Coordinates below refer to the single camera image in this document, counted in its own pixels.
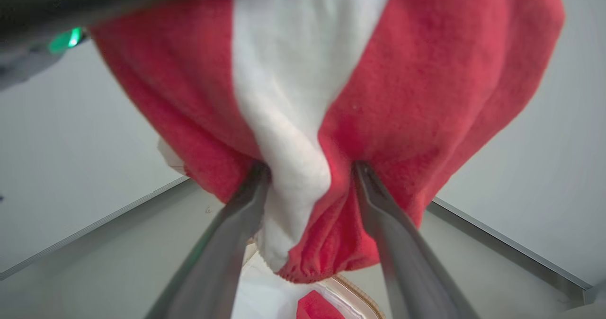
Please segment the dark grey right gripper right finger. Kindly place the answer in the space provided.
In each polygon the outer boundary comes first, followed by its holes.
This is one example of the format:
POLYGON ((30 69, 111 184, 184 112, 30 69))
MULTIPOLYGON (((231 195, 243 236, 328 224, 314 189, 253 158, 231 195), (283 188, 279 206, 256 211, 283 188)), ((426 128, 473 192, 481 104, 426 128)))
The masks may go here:
POLYGON ((478 314, 366 162, 352 167, 364 229, 374 239, 395 319, 476 319, 478 314))

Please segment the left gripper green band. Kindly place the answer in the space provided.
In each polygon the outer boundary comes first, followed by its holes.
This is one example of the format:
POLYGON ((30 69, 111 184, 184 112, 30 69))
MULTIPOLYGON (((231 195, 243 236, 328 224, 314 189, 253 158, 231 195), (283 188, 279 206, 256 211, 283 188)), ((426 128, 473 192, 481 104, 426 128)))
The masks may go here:
POLYGON ((50 49, 60 34, 88 28, 165 0, 0 0, 0 88, 42 73, 63 56, 50 49))

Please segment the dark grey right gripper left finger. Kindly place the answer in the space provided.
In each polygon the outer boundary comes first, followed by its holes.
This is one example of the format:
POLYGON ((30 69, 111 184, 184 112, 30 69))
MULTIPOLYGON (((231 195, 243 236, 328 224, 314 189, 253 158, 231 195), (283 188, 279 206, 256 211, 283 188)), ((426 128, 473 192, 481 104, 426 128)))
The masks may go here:
POLYGON ((270 169, 255 162, 169 281, 148 319, 229 319, 245 248, 260 229, 270 169))

